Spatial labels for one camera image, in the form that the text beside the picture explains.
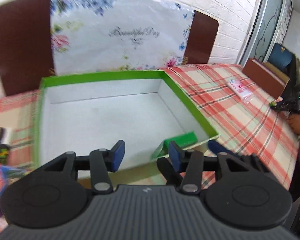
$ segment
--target white logo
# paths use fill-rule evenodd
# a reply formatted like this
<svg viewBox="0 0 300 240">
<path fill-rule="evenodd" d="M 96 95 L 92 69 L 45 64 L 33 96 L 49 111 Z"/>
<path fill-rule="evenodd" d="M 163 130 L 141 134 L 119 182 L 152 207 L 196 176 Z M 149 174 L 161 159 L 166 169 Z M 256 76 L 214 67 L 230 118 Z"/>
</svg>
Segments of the white logo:
<svg viewBox="0 0 300 240">
<path fill-rule="evenodd" d="M 145 193 L 148 193 L 149 191 L 151 191 L 152 189 L 150 189 L 149 187 L 144 188 L 142 191 L 144 191 Z"/>
</svg>

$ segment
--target glass door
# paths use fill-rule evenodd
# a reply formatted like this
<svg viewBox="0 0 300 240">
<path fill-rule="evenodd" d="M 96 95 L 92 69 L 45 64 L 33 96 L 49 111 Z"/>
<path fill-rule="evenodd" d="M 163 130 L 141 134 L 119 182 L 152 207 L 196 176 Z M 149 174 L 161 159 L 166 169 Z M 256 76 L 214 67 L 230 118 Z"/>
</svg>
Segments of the glass door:
<svg viewBox="0 0 300 240">
<path fill-rule="evenodd" d="M 240 61 L 245 65 L 248 58 L 264 60 L 279 20 L 283 0 L 262 0 L 248 45 Z"/>
</svg>

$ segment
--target hand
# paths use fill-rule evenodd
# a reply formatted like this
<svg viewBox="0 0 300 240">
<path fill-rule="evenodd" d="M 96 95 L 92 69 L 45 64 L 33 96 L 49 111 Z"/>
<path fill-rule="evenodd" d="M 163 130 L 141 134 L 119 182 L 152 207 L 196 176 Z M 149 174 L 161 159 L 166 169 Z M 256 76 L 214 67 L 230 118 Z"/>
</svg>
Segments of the hand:
<svg viewBox="0 0 300 240">
<path fill-rule="evenodd" d="M 300 114 L 291 114 L 287 122 L 294 133 L 300 134 Z"/>
</svg>

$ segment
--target brown box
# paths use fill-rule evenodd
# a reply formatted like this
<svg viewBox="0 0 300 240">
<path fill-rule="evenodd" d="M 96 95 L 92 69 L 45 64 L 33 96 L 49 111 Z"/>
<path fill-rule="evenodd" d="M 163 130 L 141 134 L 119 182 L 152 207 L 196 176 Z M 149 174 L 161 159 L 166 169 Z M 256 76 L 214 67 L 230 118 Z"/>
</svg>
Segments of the brown box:
<svg viewBox="0 0 300 240">
<path fill-rule="evenodd" d="M 282 94 L 287 84 L 255 58 L 248 59 L 242 73 L 275 99 Z"/>
</svg>

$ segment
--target blue butterfly print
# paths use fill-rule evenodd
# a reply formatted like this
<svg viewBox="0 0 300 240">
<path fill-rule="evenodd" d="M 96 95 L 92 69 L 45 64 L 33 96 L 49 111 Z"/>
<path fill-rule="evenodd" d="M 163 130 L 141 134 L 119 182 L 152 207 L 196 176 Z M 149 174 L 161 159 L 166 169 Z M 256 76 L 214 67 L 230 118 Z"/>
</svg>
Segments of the blue butterfly print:
<svg viewBox="0 0 300 240">
<path fill-rule="evenodd" d="M 184 42 L 182 42 L 181 45 L 179 46 L 179 49 L 184 50 L 184 48 L 185 48 L 185 45 L 184 45 Z"/>
</svg>

